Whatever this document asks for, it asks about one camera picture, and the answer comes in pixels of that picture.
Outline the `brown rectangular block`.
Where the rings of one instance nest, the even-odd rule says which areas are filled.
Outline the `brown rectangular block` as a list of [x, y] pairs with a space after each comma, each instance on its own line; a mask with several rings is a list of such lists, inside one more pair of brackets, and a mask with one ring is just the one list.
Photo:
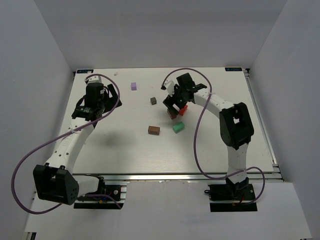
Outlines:
[[167, 114], [168, 114], [168, 116], [170, 117], [171, 120], [173, 120], [173, 119], [175, 119], [177, 117], [177, 115], [173, 114], [169, 110], [167, 111]]

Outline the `red rectangular block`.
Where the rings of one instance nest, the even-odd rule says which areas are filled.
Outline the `red rectangular block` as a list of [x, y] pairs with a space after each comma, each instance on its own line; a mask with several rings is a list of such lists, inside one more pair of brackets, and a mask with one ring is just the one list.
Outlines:
[[187, 109], [188, 109], [188, 105], [186, 104], [183, 108], [181, 108], [181, 109], [178, 111], [178, 114], [179, 114], [180, 116], [184, 116], [184, 114], [186, 113]]

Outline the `green notched block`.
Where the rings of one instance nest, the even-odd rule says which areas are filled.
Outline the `green notched block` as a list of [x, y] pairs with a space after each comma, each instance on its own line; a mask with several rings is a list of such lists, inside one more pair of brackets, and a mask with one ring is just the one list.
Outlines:
[[179, 133], [181, 132], [182, 130], [185, 129], [185, 124], [181, 121], [181, 122], [178, 122], [176, 123], [175, 125], [173, 125], [172, 127], [172, 130], [175, 132], [175, 133]]

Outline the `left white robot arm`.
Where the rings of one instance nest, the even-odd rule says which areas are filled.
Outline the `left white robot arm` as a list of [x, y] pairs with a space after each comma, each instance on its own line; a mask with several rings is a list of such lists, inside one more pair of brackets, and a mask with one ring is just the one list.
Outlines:
[[104, 195], [103, 178], [92, 175], [73, 176], [78, 155], [97, 119], [120, 107], [121, 101], [113, 84], [88, 83], [85, 95], [76, 103], [71, 115], [70, 135], [60, 141], [57, 149], [43, 165], [36, 165], [33, 178], [38, 198], [59, 204], [72, 205], [87, 194]]

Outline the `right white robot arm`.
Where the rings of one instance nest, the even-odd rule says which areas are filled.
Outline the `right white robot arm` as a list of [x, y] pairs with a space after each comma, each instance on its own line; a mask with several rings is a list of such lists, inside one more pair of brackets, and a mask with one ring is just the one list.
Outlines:
[[201, 106], [219, 120], [220, 137], [227, 146], [228, 170], [226, 181], [239, 185], [248, 181], [247, 149], [254, 127], [245, 103], [229, 102], [213, 91], [211, 82], [196, 84], [189, 73], [177, 77], [174, 83], [165, 77], [161, 89], [168, 92], [163, 104], [172, 116], [177, 116], [187, 103]]

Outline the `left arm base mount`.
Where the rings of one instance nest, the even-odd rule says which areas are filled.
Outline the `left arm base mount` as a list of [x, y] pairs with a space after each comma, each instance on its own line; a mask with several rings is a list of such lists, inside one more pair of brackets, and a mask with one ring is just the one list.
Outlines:
[[126, 199], [127, 186], [106, 184], [104, 190], [86, 193], [74, 203], [74, 209], [83, 210], [120, 210]]

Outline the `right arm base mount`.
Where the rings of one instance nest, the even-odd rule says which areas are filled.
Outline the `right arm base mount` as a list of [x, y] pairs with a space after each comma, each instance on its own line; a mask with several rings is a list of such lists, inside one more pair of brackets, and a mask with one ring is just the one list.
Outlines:
[[227, 190], [226, 184], [210, 184], [205, 189], [204, 194], [209, 198], [210, 211], [212, 213], [235, 213], [235, 212], [257, 212], [258, 207], [255, 202], [255, 192], [252, 184], [233, 196]]

